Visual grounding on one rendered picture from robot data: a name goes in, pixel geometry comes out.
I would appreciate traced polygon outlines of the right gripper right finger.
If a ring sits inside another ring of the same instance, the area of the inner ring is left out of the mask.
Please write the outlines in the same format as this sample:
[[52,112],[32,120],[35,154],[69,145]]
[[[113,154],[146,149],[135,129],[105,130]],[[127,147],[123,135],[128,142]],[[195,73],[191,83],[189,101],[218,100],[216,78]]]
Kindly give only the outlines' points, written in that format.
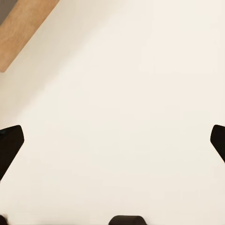
[[210,142],[225,162],[225,127],[214,125],[211,131]]

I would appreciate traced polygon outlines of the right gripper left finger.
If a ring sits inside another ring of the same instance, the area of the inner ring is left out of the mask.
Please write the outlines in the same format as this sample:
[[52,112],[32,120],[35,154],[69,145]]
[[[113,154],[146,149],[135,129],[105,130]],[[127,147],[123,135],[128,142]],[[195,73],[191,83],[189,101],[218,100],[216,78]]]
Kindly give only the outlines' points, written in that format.
[[23,144],[24,135],[20,124],[0,130],[0,180]]

